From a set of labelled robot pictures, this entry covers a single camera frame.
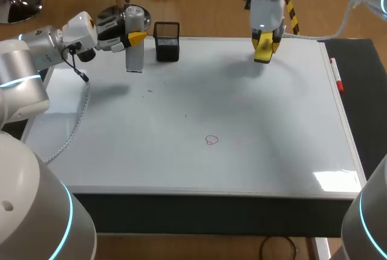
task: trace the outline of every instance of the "red drawing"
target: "red drawing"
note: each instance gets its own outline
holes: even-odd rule
[[[219,139],[216,136],[208,135],[206,137],[206,141],[207,141],[207,145],[214,145],[218,143]]]

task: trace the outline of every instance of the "whiteboard surface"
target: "whiteboard surface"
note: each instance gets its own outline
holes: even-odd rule
[[[142,74],[126,73],[125,52],[77,67],[91,101],[50,164],[72,192],[354,198],[364,185],[324,44],[284,39],[262,65],[250,39],[186,37],[177,63],[158,63],[147,39]],[[42,158],[66,142],[86,88],[63,63],[47,90],[24,135]]]

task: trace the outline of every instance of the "yellow black warning tape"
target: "yellow black warning tape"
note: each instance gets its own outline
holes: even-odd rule
[[[293,33],[295,35],[299,35],[300,29],[298,26],[298,20],[297,20],[296,12],[294,11],[293,3],[291,2],[291,0],[285,0],[285,2],[286,2],[286,7],[288,8]]]

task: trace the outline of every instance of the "black cable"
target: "black cable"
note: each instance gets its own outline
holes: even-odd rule
[[[74,72],[75,72],[78,76],[80,76],[80,77],[82,78],[82,80],[83,80],[85,83],[87,83],[87,82],[89,81],[88,76],[86,76],[85,73],[80,72],[80,71],[76,68],[76,66],[75,66],[75,54],[76,54],[76,49],[78,49],[78,47],[77,47],[76,45],[69,45],[69,46],[65,47],[65,48],[62,50],[62,52],[60,53],[60,56],[61,56],[61,58],[64,60],[64,62],[67,63],[67,65],[68,65],[69,67],[71,67],[71,68],[74,70]],[[65,57],[63,56],[63,54],[65,53],[66,50],[69,50],[70,55],[73,57],[73,64],[70,64],[70,63],[65,59]]]
[[[263,256],[264,245],[267,242],[267,240],[269,240],[270,238],[274,238],[274,237],[272,237],[272,236],[266,237],[262,241],[261,245],[259,246],[258,260],[264,260],[264,256]],[[292,260],[296,260],[296,256],[297,256],[296,244],[289,237],[280,237],[280,238],[284,238],[285,240],[287,240],[289,242],[289,244],[291,245],[291,248],[293,249],[293,259]]]

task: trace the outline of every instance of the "red marker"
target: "red marker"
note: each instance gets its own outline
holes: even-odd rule
[[[336,59],[330,59],[331,68],[334,76],[334,80],[336,81],[337,89],[339,89],[339,93],[344,93],[344,86],[340,78],[339,70],[337,69]]]

